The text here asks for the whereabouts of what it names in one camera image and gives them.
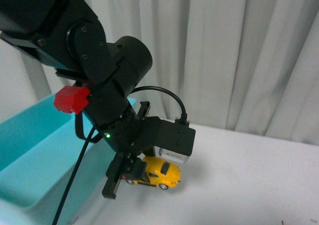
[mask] white curtain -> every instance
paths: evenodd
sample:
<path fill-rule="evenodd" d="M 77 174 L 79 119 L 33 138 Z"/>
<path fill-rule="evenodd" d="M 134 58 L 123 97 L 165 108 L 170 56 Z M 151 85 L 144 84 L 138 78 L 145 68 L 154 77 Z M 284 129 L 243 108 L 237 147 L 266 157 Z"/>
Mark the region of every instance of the white curtain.
<path fill-rule="evenodd" d="M 319 145 L 319 0 L 86 0 L 108 42 L 153 55 L 140 83 L 167 88 L 192 123 Z M 4 119 L 70 82 L 0 41 Z M 177 103 L 143 91 L 151 115 Z"/>

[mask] teal plastic container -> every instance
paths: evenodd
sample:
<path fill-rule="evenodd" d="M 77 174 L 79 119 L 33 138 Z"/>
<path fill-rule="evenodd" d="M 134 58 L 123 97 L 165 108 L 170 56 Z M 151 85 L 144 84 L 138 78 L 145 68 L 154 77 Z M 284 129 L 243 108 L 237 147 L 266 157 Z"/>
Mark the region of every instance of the teal plastic container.
<path fill-rule="evenodd" d="M 51 224 L 82 149 L 74 115 L 58 112 L 54 95 L 0 123 L 0 224 Z M 130 99 L 135 107 L 135 100 Z M 84 116 L 84 131 L 91 130 Z M 78 211 L 105 172 L 115 152 L 101 140 L 90 144 L 58 224 Z"/>

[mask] car wheel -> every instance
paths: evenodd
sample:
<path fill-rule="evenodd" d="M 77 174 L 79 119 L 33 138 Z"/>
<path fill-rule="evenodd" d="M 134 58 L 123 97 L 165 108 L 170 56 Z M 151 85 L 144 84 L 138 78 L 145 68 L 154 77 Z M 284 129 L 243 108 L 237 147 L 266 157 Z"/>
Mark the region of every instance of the car wheel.
<path fill-rule="evenodd" d="M 131 179 L 126 179 L 126 182 L 127 182 L 128 184 L 134 184 L 133 180 L 131 180 Z"/>
<path fill-rule="evenodd" d="M 159 187 L 163 190 L 167 190 L 168 189 L 168 186 L 165 185 L 165 184 L 159 184 Z"/>

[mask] car windshield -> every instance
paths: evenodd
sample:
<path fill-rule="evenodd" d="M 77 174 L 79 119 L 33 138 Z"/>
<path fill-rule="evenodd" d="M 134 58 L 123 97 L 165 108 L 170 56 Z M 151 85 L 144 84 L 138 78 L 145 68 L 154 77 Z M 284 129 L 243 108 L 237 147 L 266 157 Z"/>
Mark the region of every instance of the car windshield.
<path fill-rule="evenodd" d="M 163 166 L 161 167 L 160 173 L 163 175 L 166 175 L 166 173 L 168 172 L 169 166 L 170 166 L 170 163 L 164 162 Z"/>

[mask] red block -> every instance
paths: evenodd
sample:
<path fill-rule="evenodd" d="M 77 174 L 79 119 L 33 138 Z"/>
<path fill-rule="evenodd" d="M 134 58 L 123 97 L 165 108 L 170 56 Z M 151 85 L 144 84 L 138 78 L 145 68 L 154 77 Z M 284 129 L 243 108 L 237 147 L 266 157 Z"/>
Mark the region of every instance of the red block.
<path fill-rule="evenodd" d="M 53 105 L 58 111 L 78 114 L 89 104 L 90 93 L 87 87 L 65 86 L 56 93 Z"/>

